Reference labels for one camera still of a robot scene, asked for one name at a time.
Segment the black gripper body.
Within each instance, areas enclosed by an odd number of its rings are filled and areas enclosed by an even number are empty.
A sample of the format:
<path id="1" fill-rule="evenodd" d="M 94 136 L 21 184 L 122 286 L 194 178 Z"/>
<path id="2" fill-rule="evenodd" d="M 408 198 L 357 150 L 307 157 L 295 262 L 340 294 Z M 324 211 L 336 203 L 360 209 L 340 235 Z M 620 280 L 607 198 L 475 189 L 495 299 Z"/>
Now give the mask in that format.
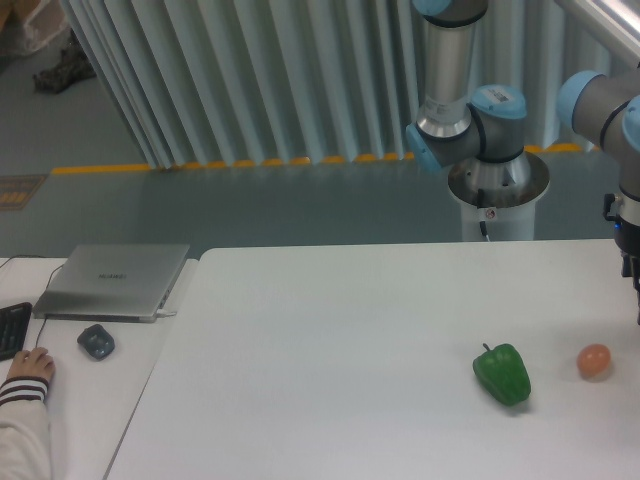
<path id="1" fill-rule="evenodd" d="M 639 277 L 639 199 L 624 192 L 607 193 L 603 201 L 603 218 L 614 224 L 614 240 L 623 266 L 622 276 Z"/>

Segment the white sleeved forearm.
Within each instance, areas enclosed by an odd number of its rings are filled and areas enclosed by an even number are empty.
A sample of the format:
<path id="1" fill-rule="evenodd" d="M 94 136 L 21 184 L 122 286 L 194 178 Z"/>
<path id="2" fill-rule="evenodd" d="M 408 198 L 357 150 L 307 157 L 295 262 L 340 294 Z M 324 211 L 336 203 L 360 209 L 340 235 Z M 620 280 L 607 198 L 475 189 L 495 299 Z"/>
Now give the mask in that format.
<path id="1" fill-rule="evenodd" d="M 1 386 L 1 478 L 51 479 L 49 383 L 22 376 Z"/>

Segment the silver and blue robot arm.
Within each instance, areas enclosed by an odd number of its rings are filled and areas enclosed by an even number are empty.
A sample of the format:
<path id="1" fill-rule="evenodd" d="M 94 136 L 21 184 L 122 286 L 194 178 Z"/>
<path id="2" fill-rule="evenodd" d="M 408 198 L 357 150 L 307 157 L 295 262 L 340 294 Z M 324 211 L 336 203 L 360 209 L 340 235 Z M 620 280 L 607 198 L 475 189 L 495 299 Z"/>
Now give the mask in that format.
<path id="1" fill-rule="evenodd" d="M 450 192 L 474 210 L 470 234 L 490 238 L 491 211 L 532 204 L 546 191 L 545 164 L 524 151 L 526 101 L 506 85 L 467 92 L 476 24 L 486 1 L 416 1 L 430 28 L 425 95 L 406 138 L 426 170 L 450 170 Z M 602 215 L 614 225 L 622 257 L 621 274 L 639 280 L 639 72 L 609 77 L 581 71 L 559 89 L 561 122 L 620 167 L 619 190 L 603 200 Z"/>

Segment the person's hand on mouse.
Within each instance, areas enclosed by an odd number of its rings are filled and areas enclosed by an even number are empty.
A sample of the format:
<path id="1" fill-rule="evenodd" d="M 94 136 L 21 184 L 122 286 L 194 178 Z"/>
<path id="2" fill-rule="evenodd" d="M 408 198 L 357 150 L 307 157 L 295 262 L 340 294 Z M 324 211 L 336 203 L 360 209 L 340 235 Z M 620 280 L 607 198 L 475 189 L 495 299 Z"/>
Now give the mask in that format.
<path id="1" fill-rule="evenodd" d="M 8 370 L 7 380 L 17 378 L 37 378 L 50 382 L 55 374 L 55 362 L 44 347 L 19 351 L 13 358 Z"/>

